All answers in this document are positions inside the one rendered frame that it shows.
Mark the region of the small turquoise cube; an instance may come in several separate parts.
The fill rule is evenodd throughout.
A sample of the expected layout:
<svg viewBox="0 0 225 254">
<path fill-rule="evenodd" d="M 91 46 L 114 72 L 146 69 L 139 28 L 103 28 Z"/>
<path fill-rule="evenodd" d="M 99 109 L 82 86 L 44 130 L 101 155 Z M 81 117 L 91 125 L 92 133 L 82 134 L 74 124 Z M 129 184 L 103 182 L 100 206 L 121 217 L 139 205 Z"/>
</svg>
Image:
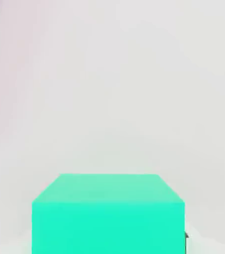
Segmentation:
<svg viewBox="0 0 225 254">
<path fill-rule="evenodd" d="M 32 202 L 32 254 L 186 254 L 185 203 L 156 174 L 61 174 Z"/>
</svg>

